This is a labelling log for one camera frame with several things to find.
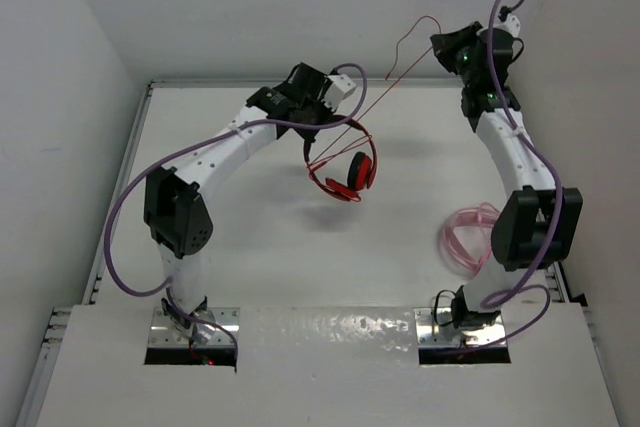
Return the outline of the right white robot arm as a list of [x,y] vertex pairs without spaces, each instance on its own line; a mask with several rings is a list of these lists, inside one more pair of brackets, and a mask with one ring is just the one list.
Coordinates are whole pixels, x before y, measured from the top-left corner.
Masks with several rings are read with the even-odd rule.
[[430,38],[437,61],[463,83],[463,115],[488,149],[507,195],[491,229],[486,264],[451,302],[455,328],[492,322],[537,270],[565,259],[583,205],[580,191],[563,186],[533,145],[506,84],[518,40],[513,28],[487,29],[478,22]]

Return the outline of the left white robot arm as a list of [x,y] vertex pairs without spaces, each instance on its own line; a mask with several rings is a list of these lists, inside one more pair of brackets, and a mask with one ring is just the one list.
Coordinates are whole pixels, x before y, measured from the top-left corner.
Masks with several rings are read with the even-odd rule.
[[214,232],[209,205],[217,188],[252,155],[284,135],[287,123],[298,124],[301,137],[314,137],[355,89],[345,74],[324,74],[301,63],[282,83],[253,93],[220,132],[219,141],[147,176],[143,219],[158,246],[163,273],[171,280],[171,295],[162,306],[181,333],[192,333],[191,317],[206,315],[200,252]]

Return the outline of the red black headphones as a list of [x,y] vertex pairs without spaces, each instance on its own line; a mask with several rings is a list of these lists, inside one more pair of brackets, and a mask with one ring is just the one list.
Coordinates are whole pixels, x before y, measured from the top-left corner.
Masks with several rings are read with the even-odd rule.
[[[356,135],[354,139],[334,154],[312,159],[314,140],[303,143],[303,161],[307,175],[325,194],[343,202],[360,202],[362,193],[370,189],[378,170],[378,152],[373,136],[356,120],[349,120],[344,127]],[[334,160],[342,160],[344,173],[336,177],[327,166]]]

